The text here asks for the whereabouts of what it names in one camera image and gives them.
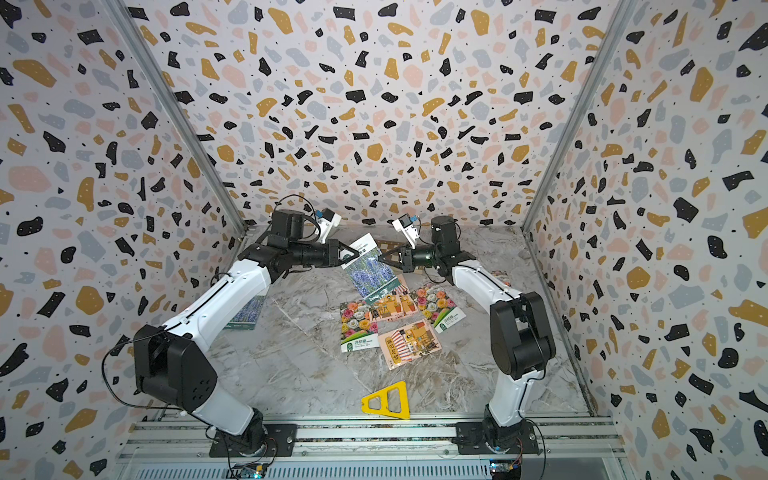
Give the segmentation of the lavender seed packet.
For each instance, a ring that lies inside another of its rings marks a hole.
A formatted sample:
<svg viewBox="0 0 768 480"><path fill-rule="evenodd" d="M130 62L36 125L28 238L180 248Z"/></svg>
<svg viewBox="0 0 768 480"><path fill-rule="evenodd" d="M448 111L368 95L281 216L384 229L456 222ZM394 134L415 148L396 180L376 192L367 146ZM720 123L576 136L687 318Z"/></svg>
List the lavender seed packet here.
<svg viewBox="0 0 768 480"><path fill-rule="evenodd" d="M254 330L261 315L265 300L265 296L253 297L235 314L225 328L229 330Z"/></svg>
<svg viewBox="0 0 768 480"><path fill-rule="evenodd" d="M366 303L374 304L395 288L406 287L390 266L378 260L381 251L371 234L360 237L351 246L360 251L360 256L341 267Z"/></svg>

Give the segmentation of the colourful flower seed packet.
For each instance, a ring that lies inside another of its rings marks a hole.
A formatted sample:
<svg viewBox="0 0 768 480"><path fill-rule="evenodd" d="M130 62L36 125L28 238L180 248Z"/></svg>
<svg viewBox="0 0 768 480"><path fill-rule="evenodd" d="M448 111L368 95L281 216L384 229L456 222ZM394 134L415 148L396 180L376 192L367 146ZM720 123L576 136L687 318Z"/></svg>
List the colourful flower seed packet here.
<svg viewBox="0 0 768 480"><path fill-rule="evenodd" d="M373 310L363 300L339 306L340 350L349 353L380 347L378 322Z"/></svg>
<svg viewBox="0 0 768 480"><path fill-rule="evenodd" d="M426 284L410 293L417 310L442 333L466 318L465 312L457 305L441 285Z"/></svg>
<svg viewBox="0 0 768 480"><path fill-rule="evenodd" d="M508 287L512 287L512 282L509 275L505 271L495 270L492 271L493 276L501 283Z"/></svg>

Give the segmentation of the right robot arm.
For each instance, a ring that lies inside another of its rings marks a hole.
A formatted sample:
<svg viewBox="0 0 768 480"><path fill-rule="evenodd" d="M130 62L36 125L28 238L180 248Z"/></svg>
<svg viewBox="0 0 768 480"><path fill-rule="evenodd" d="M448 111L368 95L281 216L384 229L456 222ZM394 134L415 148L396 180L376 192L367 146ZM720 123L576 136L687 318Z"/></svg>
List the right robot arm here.
<svg viewBox="0 0 768 480"><path fill-rule="evenodd" d="M480 422L456 425L461 455L512 455L545 452L536 427L527 418L536 382L544 379L556 345L544 300L504 284L460 245L460 227L451 216L431 221L431 239L419 243L421 221L403 215L393 221L408 244L379 255L382 263L410 273L433 268L450 285L464 291L489 315L490 350L498 368L494 394Z"/></svg>

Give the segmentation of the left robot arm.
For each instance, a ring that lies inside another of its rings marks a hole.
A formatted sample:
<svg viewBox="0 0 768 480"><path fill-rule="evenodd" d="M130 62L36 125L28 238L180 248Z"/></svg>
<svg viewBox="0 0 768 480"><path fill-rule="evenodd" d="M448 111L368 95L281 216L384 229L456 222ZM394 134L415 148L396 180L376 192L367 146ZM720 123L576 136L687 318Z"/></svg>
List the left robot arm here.
<svg viewBox="0 0 768 480"><path fill-rule="evenodd" d="M220 384L208 350L277 280L301 267L333 268L357 259L358 250L329 236L340 222L330 209L275 210L267 230L206 293L164 324L144 325L130 340L138 391L214 429L213 455L260 456L278 443L269 439L262 413Z"/></svg>

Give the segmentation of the wooden chessboard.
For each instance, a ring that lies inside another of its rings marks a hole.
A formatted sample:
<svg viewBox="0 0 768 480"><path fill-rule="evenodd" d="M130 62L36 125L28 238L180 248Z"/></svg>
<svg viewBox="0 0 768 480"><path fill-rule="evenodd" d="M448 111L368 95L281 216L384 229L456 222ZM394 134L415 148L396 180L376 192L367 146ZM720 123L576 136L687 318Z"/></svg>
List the wooden chessboard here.
<svg viewBox="0 0 768 480"><path fill-rule="evenodd" d="M376 239L375 243L382 253L399 248L403 245L402 242L381 239Z"/></svg>

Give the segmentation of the yellow triangular plastic tool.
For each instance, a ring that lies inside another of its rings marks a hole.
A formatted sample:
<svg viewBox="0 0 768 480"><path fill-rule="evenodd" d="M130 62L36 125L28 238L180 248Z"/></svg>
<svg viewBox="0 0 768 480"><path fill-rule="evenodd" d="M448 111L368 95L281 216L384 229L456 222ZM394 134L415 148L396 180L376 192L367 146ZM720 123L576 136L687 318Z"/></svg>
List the yellow triangular plastic tool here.
<svg viewBox="0 0 768 480"><path fill-rule="evenodd" d="M407 386L399 381L361 399L364 414L409 420L411 418Z"/></svg>

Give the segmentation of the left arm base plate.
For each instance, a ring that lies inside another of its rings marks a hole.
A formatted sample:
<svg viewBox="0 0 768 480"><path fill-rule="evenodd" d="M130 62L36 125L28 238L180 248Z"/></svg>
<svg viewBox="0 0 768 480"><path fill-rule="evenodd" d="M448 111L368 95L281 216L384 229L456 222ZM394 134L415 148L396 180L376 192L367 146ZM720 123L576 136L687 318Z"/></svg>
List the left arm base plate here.
<svg viewBox="0 0 768 480"><path fill-rule="evenodd" d="M230 460L290 457L297 430L298 425L292 423L257 423L238 436L217 430L209 456Z"/></svg>

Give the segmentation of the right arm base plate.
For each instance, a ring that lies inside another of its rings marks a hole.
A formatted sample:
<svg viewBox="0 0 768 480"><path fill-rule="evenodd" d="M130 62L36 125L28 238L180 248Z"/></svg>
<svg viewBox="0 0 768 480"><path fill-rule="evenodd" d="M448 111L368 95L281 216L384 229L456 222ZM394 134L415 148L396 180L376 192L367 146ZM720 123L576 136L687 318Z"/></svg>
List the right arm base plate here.
<svg viewBox="0 0 768 480"><path fill-rule="evenodd" d="M461 455L518 455L540 454L535 427L522 420L508 427L498 426L492 419L478 422L459 422L452 443Z"/></svg>

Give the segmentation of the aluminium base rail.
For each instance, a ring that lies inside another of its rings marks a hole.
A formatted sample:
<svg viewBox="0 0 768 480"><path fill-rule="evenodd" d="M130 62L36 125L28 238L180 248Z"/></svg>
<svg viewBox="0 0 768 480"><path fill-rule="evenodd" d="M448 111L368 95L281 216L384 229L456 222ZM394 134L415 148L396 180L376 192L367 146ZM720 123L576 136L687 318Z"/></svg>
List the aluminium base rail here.
<svg viewBox="0 0 768 480"><path fill-rule="evenodd" d="M409 420L275 416L266 446L225 453L203 424L141 422L120 453L116 479L631 479L613 423L603 417L533 417L505 453L482 444L479 418Z"/></svg>

